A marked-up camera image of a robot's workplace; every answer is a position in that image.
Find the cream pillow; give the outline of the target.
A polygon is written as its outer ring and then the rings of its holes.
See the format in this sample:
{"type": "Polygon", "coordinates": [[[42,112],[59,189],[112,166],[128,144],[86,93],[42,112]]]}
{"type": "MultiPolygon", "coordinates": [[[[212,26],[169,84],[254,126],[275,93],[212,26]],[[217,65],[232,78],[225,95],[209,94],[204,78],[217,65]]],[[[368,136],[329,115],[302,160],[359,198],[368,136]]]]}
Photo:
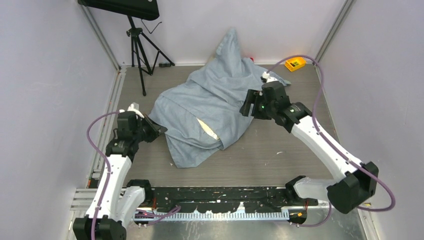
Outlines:
{"type": "Polygon", "coordinates": [[[197,118],[197,121],[207,135],[209,135],[210,137],[212,137],[215,140],[220,140],[219,136],[205,122],[203,122],[199,118],[197,118]]]}

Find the blue pillowcase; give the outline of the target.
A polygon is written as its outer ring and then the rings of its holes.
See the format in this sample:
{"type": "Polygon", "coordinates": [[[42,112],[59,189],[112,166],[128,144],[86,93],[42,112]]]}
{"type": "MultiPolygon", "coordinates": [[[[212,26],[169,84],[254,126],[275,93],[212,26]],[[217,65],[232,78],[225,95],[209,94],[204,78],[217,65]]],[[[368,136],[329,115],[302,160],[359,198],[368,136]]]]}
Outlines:
{"type": "Polygon", "coordinates": [[[167,128],[166,142],[176,167],[195,168],[239,140],[253,120],[242,116],[240,108],[249,89],[261,89],[264,71],[242,57],[237,32],[232,28],[212,60],[193,71],[184,83],[158,96],[149,117],[167,128]],[[197,118],[220,140],[207,135],[197,118]]]}

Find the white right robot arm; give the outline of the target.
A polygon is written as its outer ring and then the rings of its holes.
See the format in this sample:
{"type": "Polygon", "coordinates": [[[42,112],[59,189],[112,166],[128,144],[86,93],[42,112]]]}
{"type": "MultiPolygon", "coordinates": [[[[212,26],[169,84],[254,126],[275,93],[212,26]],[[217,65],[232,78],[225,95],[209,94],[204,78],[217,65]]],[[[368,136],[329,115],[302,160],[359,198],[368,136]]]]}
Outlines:
{"type": "Polygon", "coordinates": [[[316,199],[348,214],[375,194],[379,168],[345,152],[319,123],[313,123],[312,112],[303,103],[290,101],[282,83],[272,81],[263,84],[261,90],[249,89],[239,112],[245,117],[274,120],[301,140],[329,170],[332,179],[300,175],[287,182],[285,198],[291,205],[316,199]],[[338,152],[345,152],[348,159],[338,152]]]}

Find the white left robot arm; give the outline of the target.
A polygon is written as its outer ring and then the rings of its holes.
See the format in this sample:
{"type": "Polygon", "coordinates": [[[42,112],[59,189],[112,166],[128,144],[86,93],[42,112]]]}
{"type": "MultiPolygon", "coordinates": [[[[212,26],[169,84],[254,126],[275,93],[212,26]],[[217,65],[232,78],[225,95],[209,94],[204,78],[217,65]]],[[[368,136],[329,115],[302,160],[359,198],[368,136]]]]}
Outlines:
{"type": "Polygon", "coordinates": [[[122,191],[141,142],[151,143],[167,128],[139,110],[113,111],[117,128],[104,151],[89,143],[104,160],[104,169],[96,194],[83,217],[74,220],[72,230],[78,240],[125,240],[127,227],[136,209],[153,202],[148,180],[133,179],[122,191]]]}

